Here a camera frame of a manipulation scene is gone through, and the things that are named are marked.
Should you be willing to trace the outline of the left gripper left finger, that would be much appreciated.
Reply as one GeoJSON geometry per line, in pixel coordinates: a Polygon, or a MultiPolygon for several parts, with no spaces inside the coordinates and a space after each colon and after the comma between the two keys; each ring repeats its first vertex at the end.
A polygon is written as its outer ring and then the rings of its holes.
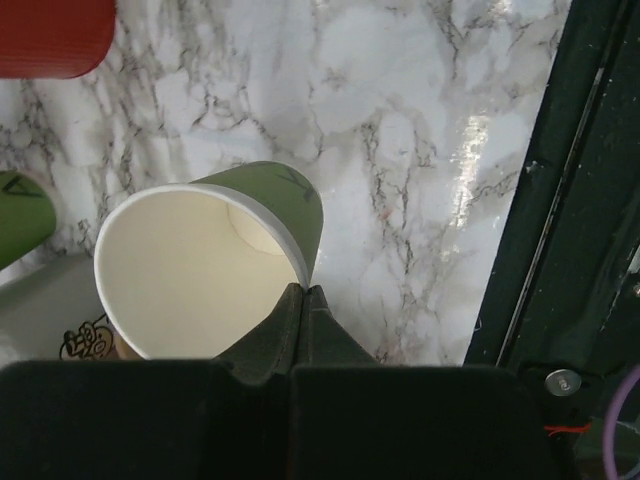
{"type": "Polygon", "coordinates": [[[215,394],[289,393],[304,298],[300,285],[287,285],[266,318],[214,359],[215,394]]]}

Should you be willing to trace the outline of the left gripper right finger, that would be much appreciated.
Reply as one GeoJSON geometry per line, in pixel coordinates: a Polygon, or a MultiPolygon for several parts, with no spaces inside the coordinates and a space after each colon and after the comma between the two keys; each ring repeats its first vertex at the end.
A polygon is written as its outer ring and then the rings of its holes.
{"type": "Polygon", "coordinates": [[[375,359],[334,318],[321,286],[304,296],[297,364],[314,367],[372,366],[375,359]]]}

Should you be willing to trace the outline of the green paper cup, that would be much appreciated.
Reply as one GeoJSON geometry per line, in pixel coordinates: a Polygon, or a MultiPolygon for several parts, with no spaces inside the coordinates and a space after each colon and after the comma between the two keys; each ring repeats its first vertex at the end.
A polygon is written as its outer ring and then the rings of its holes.
{"type": "Polygon", "coordinates": [[[309,287],[323,223],[316,188],[282,163],[149,188],[104,221],[97,291],[133,355],[212,358],[265,319],[288,286],[309,287]]]}

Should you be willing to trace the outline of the grey toilet paper roll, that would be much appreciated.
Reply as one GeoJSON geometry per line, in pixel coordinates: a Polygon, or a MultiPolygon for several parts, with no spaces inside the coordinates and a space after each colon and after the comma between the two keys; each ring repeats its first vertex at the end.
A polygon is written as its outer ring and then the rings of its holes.
{"type": "Polygon", "coordinates": [[[117,357],[93,260],[61,257],[1,286],[1,365],[117,357]]]}

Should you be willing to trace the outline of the stack of paper cups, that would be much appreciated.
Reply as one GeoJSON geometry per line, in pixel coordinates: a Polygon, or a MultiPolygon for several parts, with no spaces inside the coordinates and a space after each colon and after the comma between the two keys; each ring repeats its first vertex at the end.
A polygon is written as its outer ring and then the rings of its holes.
{"type": "Polygon", "coordinates": [[[58,195],[32,173],[1,171],[1,269],[48,240],[59,228],[58,195]]]}

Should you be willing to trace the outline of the red straw holder cup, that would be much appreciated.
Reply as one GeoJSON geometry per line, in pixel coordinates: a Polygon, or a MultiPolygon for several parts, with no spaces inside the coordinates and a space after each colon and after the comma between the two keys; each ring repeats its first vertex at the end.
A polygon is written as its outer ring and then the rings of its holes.
{"type": "Polygon", "coordinates": [[[1,77],[69,79],[95,69],[114,37],[114,0],[1,3],[1,77]]]}

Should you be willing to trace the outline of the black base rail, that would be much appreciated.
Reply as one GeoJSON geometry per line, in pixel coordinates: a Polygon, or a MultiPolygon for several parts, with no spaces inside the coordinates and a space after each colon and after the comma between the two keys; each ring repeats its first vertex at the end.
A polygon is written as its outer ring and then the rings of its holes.
{"type": "Polygon", "coordinates": [[[639,5],[572,3],[465,360],[514,373],[566,479],[639,362],[639,5]]]}

